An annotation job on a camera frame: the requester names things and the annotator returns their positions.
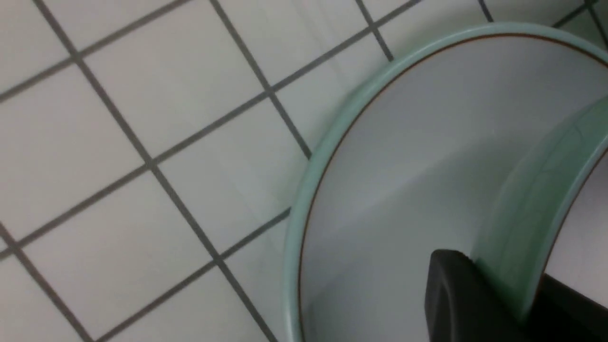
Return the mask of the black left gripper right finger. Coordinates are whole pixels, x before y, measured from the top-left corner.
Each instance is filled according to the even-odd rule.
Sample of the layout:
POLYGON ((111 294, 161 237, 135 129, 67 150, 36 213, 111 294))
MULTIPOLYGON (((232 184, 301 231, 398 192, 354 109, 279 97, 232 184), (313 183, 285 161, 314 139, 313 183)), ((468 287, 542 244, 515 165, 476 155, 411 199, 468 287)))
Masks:
POLYGON ((527 320, 527 333, 534 342, 606 342, 608 310, 545 274, 527 320))

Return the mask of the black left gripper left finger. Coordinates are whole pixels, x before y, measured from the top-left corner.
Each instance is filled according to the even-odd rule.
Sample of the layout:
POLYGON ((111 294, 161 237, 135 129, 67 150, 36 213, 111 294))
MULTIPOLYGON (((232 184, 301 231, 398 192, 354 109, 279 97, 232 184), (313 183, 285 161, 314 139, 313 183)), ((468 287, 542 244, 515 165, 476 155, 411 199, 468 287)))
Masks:
POLYGON ((432 252, 424 311, 431 342, 518 341, 518 324, 460 251, 432 252))

